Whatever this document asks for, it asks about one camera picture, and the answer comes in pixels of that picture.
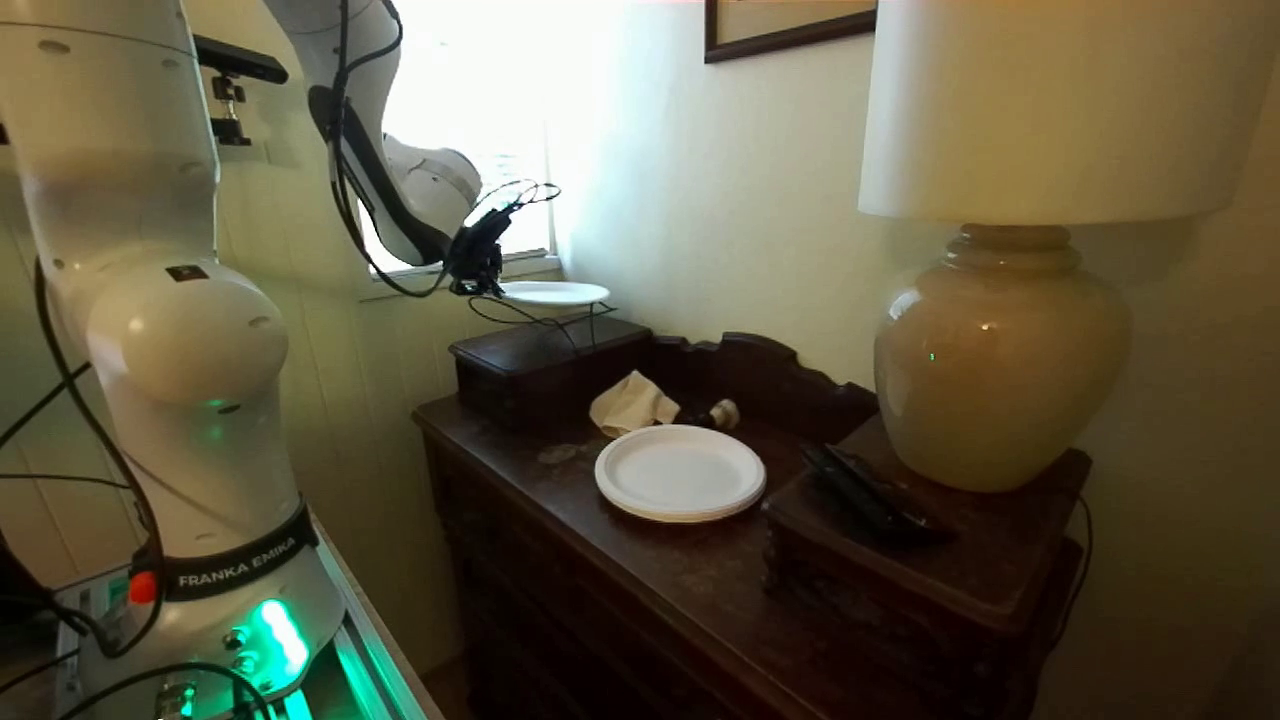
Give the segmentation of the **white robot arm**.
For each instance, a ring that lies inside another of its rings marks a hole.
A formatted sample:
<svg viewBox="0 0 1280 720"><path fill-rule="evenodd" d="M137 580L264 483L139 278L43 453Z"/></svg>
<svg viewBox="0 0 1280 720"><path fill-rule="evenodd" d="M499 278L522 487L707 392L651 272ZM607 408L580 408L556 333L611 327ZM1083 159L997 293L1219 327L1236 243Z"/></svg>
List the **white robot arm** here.
<svg viewBox="0 0 1280 720"><path fill-rule="evenodd" d="M382 134L402 62L391 0L270 0L309 73L309 112L406 266L465 298L499 272L506 209L454 147ZM0 104L42 272L88 353L116 445L150 497L128 601L197 637L284 609L327 623L340 601L297 492L271 302L211 247L215 147L185 0L0 0Z"/></svg>

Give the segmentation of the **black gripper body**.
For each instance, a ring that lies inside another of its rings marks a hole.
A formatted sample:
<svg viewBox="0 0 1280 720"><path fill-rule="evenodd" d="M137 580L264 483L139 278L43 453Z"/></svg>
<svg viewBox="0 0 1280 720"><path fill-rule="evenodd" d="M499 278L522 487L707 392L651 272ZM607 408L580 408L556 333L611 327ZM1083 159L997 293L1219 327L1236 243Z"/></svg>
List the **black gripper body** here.
<svg viewBox="0 0 1280 720"><path fill-rule="evenodd" d="M506 254L499 235L508 233L506 221L491 226L472 226L458 235L454 257L448 257L448 278L458 298L497 298Z"/></svg>

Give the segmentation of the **green lit robot base platform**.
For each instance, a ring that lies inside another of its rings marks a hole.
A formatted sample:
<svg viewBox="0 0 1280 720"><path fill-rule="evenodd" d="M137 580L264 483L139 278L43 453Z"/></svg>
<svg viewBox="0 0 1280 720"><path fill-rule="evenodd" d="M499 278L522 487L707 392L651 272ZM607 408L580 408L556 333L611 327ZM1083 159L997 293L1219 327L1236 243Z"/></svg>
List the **green lit robot base platform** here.
<svg viewBox="0 0 1280 720"><path fill-rule="evenodd" d="M56 720L445 720L327 541L230 595L116 567L59 605Z"/></svg>

